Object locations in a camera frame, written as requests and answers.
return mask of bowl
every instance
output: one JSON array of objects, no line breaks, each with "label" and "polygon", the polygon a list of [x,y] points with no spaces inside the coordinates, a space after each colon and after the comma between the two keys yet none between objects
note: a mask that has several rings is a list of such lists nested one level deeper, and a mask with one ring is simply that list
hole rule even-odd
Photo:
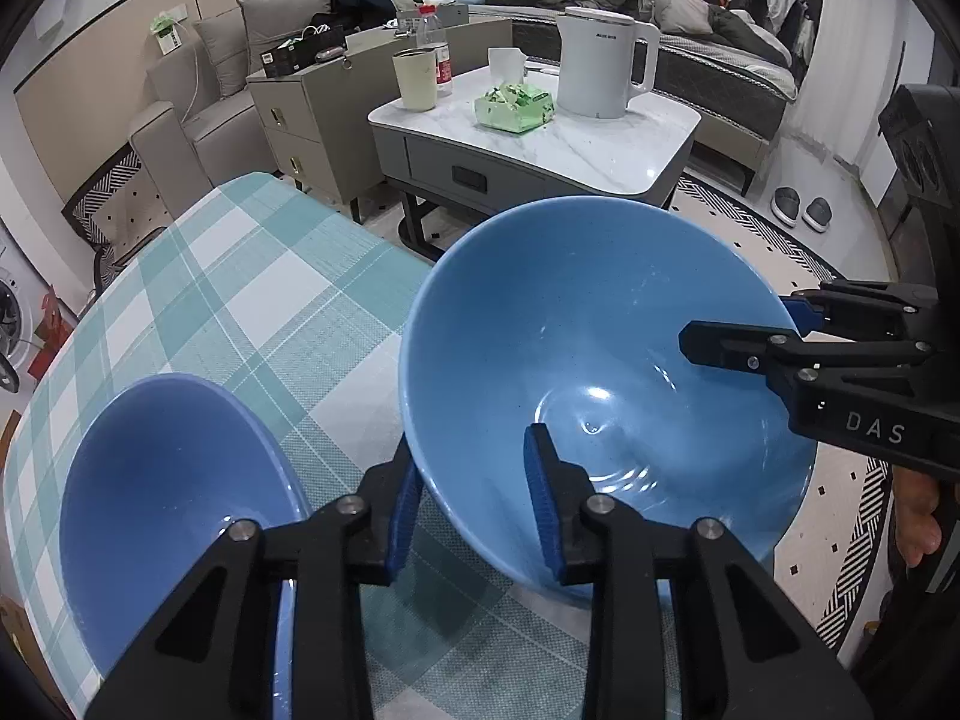
[{"label": "bowl", "polygon": [[[100,673],[109,673],[232,520],[270,528],[308,513],[274,437],[222,386],[168,373],[119,394],[80,442],[59,519],[66,600]],[[287,584],[275,689],[284,699],[293,597]]]},{"label": "bowl", "polygon": [[645,517],[717,517],[759,560],[805,493],[816,443],[793,435],[761,376],[691,365],[691,319],[794,329],[723,242],[613,197],[517,206],[467,233],[421,286],[400,351],[400,408],[440,507],[511,579],[582,601],[544,564],[523,434]]}]

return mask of metal bolt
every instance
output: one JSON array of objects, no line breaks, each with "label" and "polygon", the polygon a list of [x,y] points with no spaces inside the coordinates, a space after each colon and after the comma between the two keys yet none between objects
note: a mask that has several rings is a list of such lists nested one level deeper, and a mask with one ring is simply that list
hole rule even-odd
[{"label": "metal bolt", "polygon": [[359,495],[344,495],[337,501],[337,511],[340,514],[360,514],[366,507],[366,501]]},{"label": "metal bolt", "polygon": [[719,519],[704,517],[697,520],[697,533],[711,541],[716,541],[717,538],[723,536],[724,531],[726,531],[726,528],[723,527],[723,523]]},{"label": "metal bolt", "polygon": [[616,501],[610,495],[590,495],[587,498],[587,508],[594,514],[609,514],[616,506]]},{"label": "metal bolt", "polygon": [[249,541],[256,535],[257,525],[251,519],[238,519],[227,528],[227,535],[234,541]]}]

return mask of electric kettle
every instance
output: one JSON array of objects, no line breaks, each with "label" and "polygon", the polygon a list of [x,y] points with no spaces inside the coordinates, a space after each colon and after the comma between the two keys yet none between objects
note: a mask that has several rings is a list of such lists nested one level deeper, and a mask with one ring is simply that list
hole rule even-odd
[{"label": "electric kettle", "polygon": [[[617,119],[627,103],[654,88],[659,29],[622,13],[568,7],[557,17],[560,87],[557,105],[592,119]],[[643,84],[632,82],[637,38],[647,42]]]}]

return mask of pair of slippers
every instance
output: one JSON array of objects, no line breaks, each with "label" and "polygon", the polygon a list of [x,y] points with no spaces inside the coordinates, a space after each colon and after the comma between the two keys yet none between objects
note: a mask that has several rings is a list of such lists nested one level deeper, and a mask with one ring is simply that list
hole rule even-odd
[{"label": "pair of slippers", "polygon": [[[790,187],[780,187],[774,192],[770,201],[770,210],[787,227],[797,226],[797,217],[800,215],[800,196]],[[829,203],[822,197],[816,197],[803,209],[803,221],[817,232],[827,232],[833,212]]]}]

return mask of white curtain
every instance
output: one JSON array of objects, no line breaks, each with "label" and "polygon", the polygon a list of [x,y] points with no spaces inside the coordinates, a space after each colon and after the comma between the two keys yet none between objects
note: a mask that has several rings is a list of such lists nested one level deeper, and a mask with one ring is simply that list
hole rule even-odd
[{"label": "white curtain", "polygon": [[901,9],[902,0],[824,0],[813,59],[786,131],[858,164],[893,85]]}]

